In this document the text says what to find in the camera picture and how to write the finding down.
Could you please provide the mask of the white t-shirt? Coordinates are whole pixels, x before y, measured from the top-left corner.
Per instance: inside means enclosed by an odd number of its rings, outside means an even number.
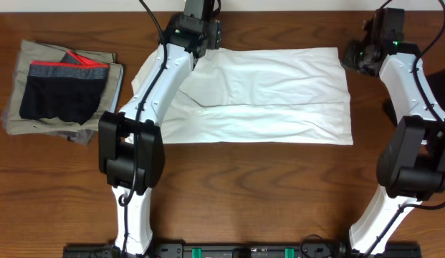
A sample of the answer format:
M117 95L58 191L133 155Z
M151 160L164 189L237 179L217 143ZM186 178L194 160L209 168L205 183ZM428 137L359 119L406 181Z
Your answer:
M350 93L334 47L152 53L122 112L152 120L166 144L352 145Z

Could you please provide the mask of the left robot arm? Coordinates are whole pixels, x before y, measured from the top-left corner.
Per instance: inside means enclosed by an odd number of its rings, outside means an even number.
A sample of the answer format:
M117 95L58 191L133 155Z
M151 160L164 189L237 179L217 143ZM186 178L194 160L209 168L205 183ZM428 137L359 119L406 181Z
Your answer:
M221 46L221 0L187 0L166 28L150 72L118 113L99 120L99 169L117 202L114 257L144 257L153 239L150 200L166 157L161 124L182 82L209 49Z

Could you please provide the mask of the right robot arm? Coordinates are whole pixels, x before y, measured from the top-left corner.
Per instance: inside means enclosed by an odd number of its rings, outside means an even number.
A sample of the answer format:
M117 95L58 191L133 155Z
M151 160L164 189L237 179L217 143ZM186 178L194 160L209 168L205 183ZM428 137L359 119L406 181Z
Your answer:
M404 39L404 20L403 9L383 4L364 23L363 40L352 41L342 60L386 86L390 99L383 108L396 129L378 158L375 195L334 257L420 257L418 244L393 243L391 235L414 209L445 208L445 201L425 204L445 192L445 111L424 75L424 52Z

